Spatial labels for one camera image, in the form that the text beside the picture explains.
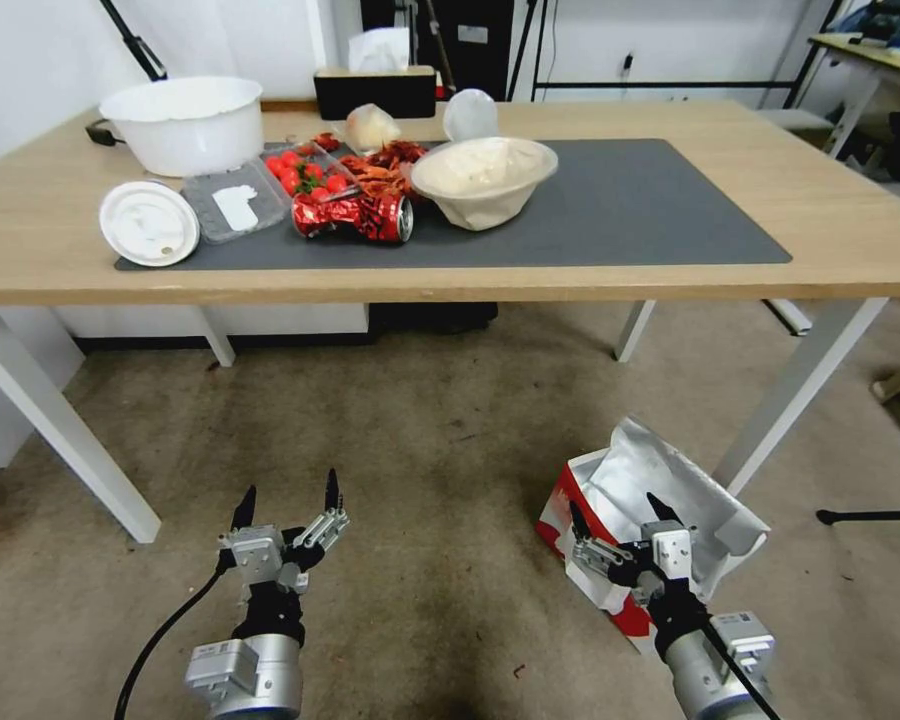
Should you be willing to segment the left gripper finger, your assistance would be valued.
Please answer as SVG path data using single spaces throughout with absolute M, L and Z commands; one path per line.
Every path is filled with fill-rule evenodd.
M 251 484 L 233 511 L 229 529 L 218 536 L 217 570 L 229 570 L 236 566 L 231 541 L 239 531 L 252 525 L 256 498 L 257 487 Z
M 349 523 L 337 472 L 330 469 L 325 486 L 324 509 L 300 534 L 299 546 L 307 549 L 320 547 L 327 552 L 340 539 Z

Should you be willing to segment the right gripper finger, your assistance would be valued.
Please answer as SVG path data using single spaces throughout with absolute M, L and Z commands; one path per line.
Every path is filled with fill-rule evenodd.
M 697 539 L 697 527 L 685 525 L 670 505 L 650 491 L 647 492 L 647 501 L 657 517 L 656 521 L 647 524 L 648 540 L 665 533 L 682 533 L 690 540 Z
M 594 536 L 580 507 L 569 504 L 572 520 L 572 558 L 589 571 L 606 578 L 623 578 L 635 568 L 633 555 L 626 549 Z

